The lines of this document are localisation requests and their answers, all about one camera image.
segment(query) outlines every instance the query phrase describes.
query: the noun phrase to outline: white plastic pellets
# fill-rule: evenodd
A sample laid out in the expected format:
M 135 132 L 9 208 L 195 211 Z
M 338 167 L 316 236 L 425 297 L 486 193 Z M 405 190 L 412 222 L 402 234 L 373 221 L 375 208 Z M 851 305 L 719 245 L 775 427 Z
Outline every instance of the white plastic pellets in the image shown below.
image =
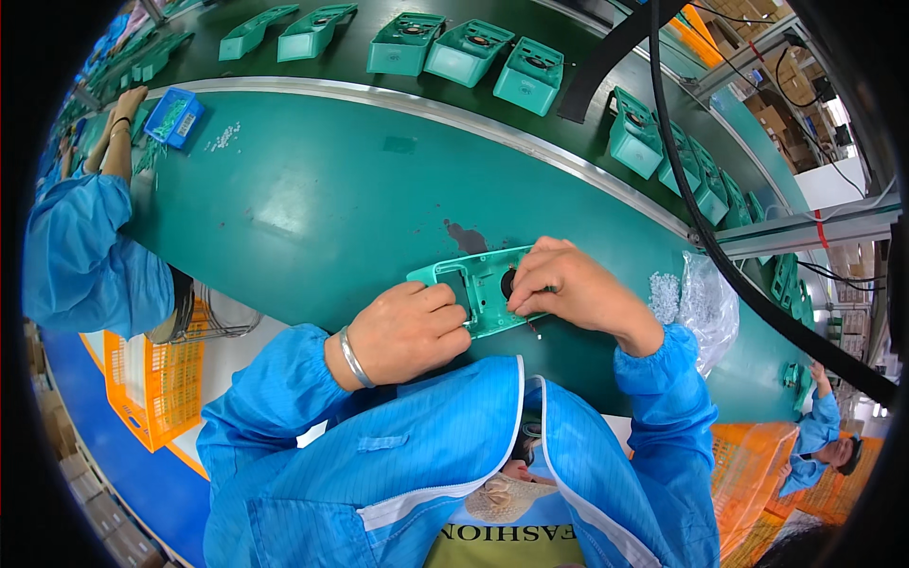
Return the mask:
M 650 304 L 661 324 L 671 324 L 679 313 L 679 279 L 673 274 L 654 272 L 650 276 Z

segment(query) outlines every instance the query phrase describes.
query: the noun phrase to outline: silver bangle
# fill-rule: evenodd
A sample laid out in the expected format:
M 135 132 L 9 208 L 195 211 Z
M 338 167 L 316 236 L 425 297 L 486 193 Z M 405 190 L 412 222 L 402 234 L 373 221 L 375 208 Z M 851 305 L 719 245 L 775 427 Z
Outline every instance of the silver bangle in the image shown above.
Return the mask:
M 375 384 L 369 380 L 369 377 L 363 372 L 360 362 L 356 360 L 354 349 L 350 346 L 350 340 L 347 339 L 346 325 L 338 332 L 338 340 L 341 342 L 341 353 L 344 354 L 344 359 L 347 360 L 347 365 L 350 366 L 350 370 L 354 373 L 356 380 L 367 389 L 375 388 Z

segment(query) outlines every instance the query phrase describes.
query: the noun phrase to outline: clear plastic bag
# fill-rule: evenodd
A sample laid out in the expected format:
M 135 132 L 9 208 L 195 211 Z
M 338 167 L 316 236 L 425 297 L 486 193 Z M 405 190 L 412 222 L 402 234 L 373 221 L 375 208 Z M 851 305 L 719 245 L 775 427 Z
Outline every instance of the clear plastic bag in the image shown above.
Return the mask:
M 675 320 L 697 338 L 695 367 L 706 378 L 738 337 L 738 294 L 708 256 L 682 255 L 682 300 Z

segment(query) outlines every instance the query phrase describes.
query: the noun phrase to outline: bracelet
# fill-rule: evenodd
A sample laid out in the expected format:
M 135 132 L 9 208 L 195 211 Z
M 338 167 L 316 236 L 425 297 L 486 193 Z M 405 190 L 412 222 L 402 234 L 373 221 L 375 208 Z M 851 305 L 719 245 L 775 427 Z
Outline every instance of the bracelet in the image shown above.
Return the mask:
M 338 332 L 338 340 L 341 342 L 341 352 L 344 354 L 344 359 L 347 360 L 347 364 L 350 366 L 350 370 L 354 373 L 356 379 L 367 389 L 375 388 L 375 384 L 369 380 L 369 377 L 363 372 L 363 367 L 360 366 L 360 362 L 356 360 L 354 349 L 350 346 L 350 340 L 347 339 L 346 325 Z
M 116 126 L 116 124 L 117 124 L 118 122 L 120 122 L 121 120 L 126 120 L 126 123 L 129 125 L 129 127 L 130 127 L 130 128 L 133 127 L 133 121 L 131 121 L 131 120 L 129 119 L 129 116 L 121 116 L 120 118 L 117 118 L 116 120 L 114 120 L 114 123 L 111 125 L 111 132 L 114 131 L 114 126 Z

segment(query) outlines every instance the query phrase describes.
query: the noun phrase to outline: teal plastic casing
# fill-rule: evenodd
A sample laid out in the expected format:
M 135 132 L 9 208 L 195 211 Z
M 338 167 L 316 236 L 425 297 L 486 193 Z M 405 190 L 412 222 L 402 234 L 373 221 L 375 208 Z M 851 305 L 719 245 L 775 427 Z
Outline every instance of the teal plastic casing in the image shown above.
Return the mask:
M 656 112 L 652 112 L 650 116 L 653 117 L 655 123 L 660 124 L 660 118 L 656 115 Z M 685 135 L 682 127 L 671 120 L 669 121 L 669 126 L 673 131 L 673 140 L 675 140 L 675 147 L 678 148 L 679 158 L 682 160 L 684 177 L 688 180 L 691 192 L 694 193 L 701 184 L 701 176 L 698 175 L 697 157 L 694 155 L 694 150 L 691 147 L 691 143 L 688 142 L 688 136 Z M 682 192 L 679 191 L 679 186 L 675 182 L 673 167 L 669 164 L 669 155 L 663 156 L 663 161 L 656 167 L 656 178 L 663 185 L 673 190 L 676 195 L 682 196 Z
M 744 202 L 746 205 L 748 205 L 748 213 L 751 215 L 752 223 L 763 223 L 764 209 L 761 206 L 761 202 L 757 200 L 757 196 L 754 195 L 754 192 L 748 192 L 745 194 Z M 758 256 L 757 260 L 760 261 L 761 264 L 767 264 L 767 261 L 769 261 L 771 258 L 773 258 L 771 255 Z
M 326 5 L 290 24 L 278 36 L 278 62 L 319 56 L 335 37 L 338 22 L 356 8 L 356 4 Z
M 295 12 L 299 7 L 299 4 L 275 6 L 238 25 L 221 40 L 221 46 L 218 49 L 218 61 L 239 59 L 248 54 L 262 43 L 262 38 L 265 37 L 265 29 L 271 23 L 280 17 Z
M 170 35 L 163 39 L 160 44 L 152 47 L 142 58 L 141 63 L 138 64 L 141 74 L 138 79 L 135 79 L 135 67 L 133 67 L 133 78 L 136 81 L 142 81 L 143 83 L 151 81 L 152 78 L 154 78 L 159 71 L 164 69 L 165 65 L 170 61 L 171 52 L 194 33 L 195 32 L 186 32 L 185 34 L 180 35 Z
M 808 286 L 805 285 L 804 280 L 799 281 L 799 286 L 802 288 L 802 325 L 808 329 L 814 329 L 814 304 L 808 293 Z
M 562 86 L 564 55 L 522 37 L 509 54 L 493 95 L 532 113 L 546 116 Z
M 774 281 L 770 284 L 770 294 L 777 300 L 783 300 L 783 294 L 789 285 L 789 275 L 796 266 L 794 253 L 780 254 L 776 257 Z
M 442 261 L 414 270 L 407 275 L 407 280 L 418 280 L 427 286 L 451 285 L 457 303 L 467 312 L 464 327 L 471 338 L 479 339 L 545 315 L 532 314 L 524 319 L 506 309 L 508 298 L 504 291 L 511 295 L 510 276 L 514 276 L 521 259 L 531 248 L 519 246 Z
M 444 23 L 443 15 L 400 14 L 369 43 L 366 72 L 416 77 L 423 71 L 429 45 Z
M 473 88 L 514 34 L 483 20 L 448 30 L 429 48 L 424 70 Z
M 724 228 L 735 229 L 751 224 L 751 214 L 748 213 L 748 205 L 744 202 L 742 190 L 725 171 L 721 170 L 720 176 L 723 178 L 726 195 L 729 197 L 729 213 L 723 220 Z
M 650 108 L 616 87 L 606 99 L 606 108 L 615 99 L 618 115 L 609 129 L 609 154 L 637 172 L 644 179 L 656 171 L 663 161 L 663 140 L 651 117 Z
M 694 192 L 694 200 L 704 218 L 716 227 L 729 212 L 729 200 L 723 178 L 720 177 L 720 168 L 716 167 L 713 157 L 700 142 L 692 136 L 688 136 L 688 142 L 697 158 L 697 175 L 701 178 L 701 184 Z

